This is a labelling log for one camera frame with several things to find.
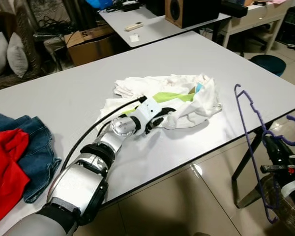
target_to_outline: white table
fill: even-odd
[[[125,69],[131,62],[132,69]],[[205,73],[215,79],[223,110],[208,122],[179,130],[155,129],[124,143],[110,169],[107,201],[154,181],[243,136],[234,95],[236,83],[254,99],[265,122],[295,109],[295,86],[194,32],[58,72],[0,90],[0,113],[18,118],[38,116],[53,133],[55,152],[64,158],[77,139],[96,121],[115,80],[128,76]],[[247,100],[242,101],[249,131],[260,123]],[[83,141],[95,139],[96,132]],[[47,190],[34,203],[21,200],[0,221],[0,235],[42,207]]]
[[[110,13],[100,12],[101,17],[116,31],[117,34],[131,47],[140,47],[148,43],[156,42],[177,34],[185,33],[200,27],[215,23],[213,41],[216,40],[217,31],[220,22],[230,19],[231,16],[220,13],[217,19],[203,22],[194,26],[181,29],[165,19],[165,16],[156,16],[144,6],[133,11],[116,11]],[[132,31],[125,31],[125,27],[136,22],[142,22],[143,27]],[[131,42],[130,35],[137,33],[139,35],[138,42]]]
[[[230,21],[222,23],[219,33],[224,35],[223,47],[227,47],[229,38],[232,34],[273,22],[271,35],[267,40],[265,49],[265,54],[268,54],[292,2],[292,0],[287,0],[282,4],[273,4],[272,2],[269,2],[266,6],[248,6],[248,13],[246,16],[242,18],[233,17]]]

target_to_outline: blue jeans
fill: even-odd
[[[18,165],[30,178],[23,193],[24,201],[33,203],[52,180],[61,159],[55,157],[51,148],[51,133],[38,117],[12,119],[0,114],[0,131],[15,128],[29,134],[29,145]]]

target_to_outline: red shirt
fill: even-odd
[[[29,178],[16,163],[29,143],[21,129],[0,132],[0,220],[18,203]]]

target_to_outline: purple hanger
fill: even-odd
[[[249,137],[248,137],[248,132],[247,132],[247,129],[246,129],[246,125],[245,125],[245,121],[244,121],[244,118],[243,118],[243,115],[242,115],[242,111],[241,111],[241,108],[240,108],[240,104],[239,104],[239,97],[243,94],[246,95],[246,97],[248,98],[248,100],[250,101],[250,106],[252,108],[252,110],[257,114],[259,120],[260,120],[260,123],[261,123],[261,127],[262,127],[262,130],[263,130],[263,134],[262,134],[262,142],[264,144],[264,146],[266,146],[265,142],[264,142],[264,136],[266,134],[270,134],[272,135],[275,139],[282,139],[286,144],[288,145],[291,145],[291,146],[295,146],[295,142],[291,142],[289,140],[287,140],[283,135],[278,135],[276,136],[272,131],[270,130],[267,130],[266,129],[266,125],[264,124],[263,120],[262,120],[262,117],[260,115],[260,112],[258,110],[255,109],[254,105],[253,105],[253,100],[251,99],[251,97],[249,96],[249,94],[243,90],[241,91],[239,94],[237,94],[237,88],[238,87],[241,87],[241,85],[239,84],[236,84],[235,85],[235,88],[234,88],[234,91],[235,91],[235,96],[236,96],[236,101],[237,101],[237,105],[238,105],[238,110],[239,110],[239,113],[240,113],[240,118],[241,118],[241,122],[242,122],[242,125],[243,125],[243,128],[244,128],[244,131],[245,131],[245,136],[246,136],[246,140],[247,140],[247,143],[248,143],[248,147],[249,147],[249,152],[250,152],[250,155],[251,155],[251,159],[252,159],[252,163],[254,165],[254,169],[255,169],[255,174],[256,174],[256,177],[257,177],[257,181],[258,181],[258,186],[259,186],[259,189],[260,189],[260,193],[261,193],[261,196],[262,196],[262,201],[264,203],[264,207],[265,207],[265,214],[266,214],[266,217],[268,219],[268,221],[271,223],[271,224],[274,224],[278,219],[277,217],[275,217],[273,220],[270,218],[270,215],[269,215],[269,212],[268,212],[268,209],[277,209],[279,207],[279,204],[278,204],[278,200],[279,200],[279,192],[278,192],[278,184],[275,182],[274,183],[274,188],[276,189],[276,206],[273,207],[273,206],[270,206],[266,203],[266,198],[265,198],[265,194],[264,194],[264,191],[263,191],[263,188],[262,188],[262,184],[260,182],[260,177],[259,177],[259,174],[258,174],[258,169],[257,169],[257,164],[256,164],[256,161],[255,161],[255,157],[254,157],[254,154],[253,154],[253,151],[252,151],[252,148],[251,148],[251,144],[250,144],[250,141],[249,141]],[[289,120],[294,120],[295,121],[295,117],[292,117],[290,115],[287,115],[286,116],[287,119]]]

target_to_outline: stool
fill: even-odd
[[[281,76],[286,68],[286,63],[282,59],[271,55],[257,55],[250,61],[277,76]]]

